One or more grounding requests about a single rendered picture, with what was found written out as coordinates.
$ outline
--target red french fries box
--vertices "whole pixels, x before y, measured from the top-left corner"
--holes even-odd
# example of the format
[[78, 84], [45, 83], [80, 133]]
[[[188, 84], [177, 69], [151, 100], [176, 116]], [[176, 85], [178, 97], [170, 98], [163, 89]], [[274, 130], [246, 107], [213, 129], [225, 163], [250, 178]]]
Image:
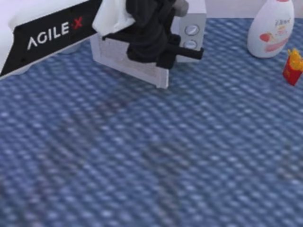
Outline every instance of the red french fries box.
[[300, 70], [292, 69], [292, 67], [289, 64], [289, 57], [288, 57], [287, 63], [283, 71], [283, 76], [287, 80], [287, 82], [290, 83], [292, 86], [294, 86], [298, 82], [301, 74], [302, 72]]

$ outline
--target red fruit graphic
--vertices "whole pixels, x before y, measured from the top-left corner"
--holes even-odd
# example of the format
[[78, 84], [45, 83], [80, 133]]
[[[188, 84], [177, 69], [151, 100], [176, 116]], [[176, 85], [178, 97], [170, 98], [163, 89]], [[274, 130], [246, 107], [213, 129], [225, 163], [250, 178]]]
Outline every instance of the red fruit graphic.
[[264, 42], [268, 42], [270, 40], [270, 35], [268, 33], [260, 35], [260, 39]]

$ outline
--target shampoo bottle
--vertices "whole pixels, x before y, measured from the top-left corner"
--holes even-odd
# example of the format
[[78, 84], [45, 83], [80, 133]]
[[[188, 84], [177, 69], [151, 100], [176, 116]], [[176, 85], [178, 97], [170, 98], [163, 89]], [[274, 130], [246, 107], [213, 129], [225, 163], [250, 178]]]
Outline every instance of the shampoo bottle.
[[292, 0], [267, 0], [250, 26], [248, 51], [258, 58], [279, 54], [293, 31]]

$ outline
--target toy french fries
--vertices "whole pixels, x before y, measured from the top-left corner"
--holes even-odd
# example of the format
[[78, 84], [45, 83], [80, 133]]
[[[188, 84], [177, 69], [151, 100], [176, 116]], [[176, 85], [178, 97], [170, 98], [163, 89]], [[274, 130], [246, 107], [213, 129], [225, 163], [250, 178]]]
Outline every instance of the toy french fries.
[[299, 51], [293, 49], [288, 50], [288, 60], [284, 68], [283, 76], [287, 82], [291, 85], [295, 85], [303, 71], [303, 59], [300, 56]]

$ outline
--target checkered fabric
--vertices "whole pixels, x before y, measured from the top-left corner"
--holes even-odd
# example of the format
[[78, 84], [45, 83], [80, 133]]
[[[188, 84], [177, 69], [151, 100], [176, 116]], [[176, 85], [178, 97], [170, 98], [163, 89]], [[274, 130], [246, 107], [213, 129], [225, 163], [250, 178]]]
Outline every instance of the checkered fabric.
[[0, 227], [302, 227], [303, 81], [251, 57], [249, 19], [209, 19], [168, 90], [89, 43], [0, 81]]

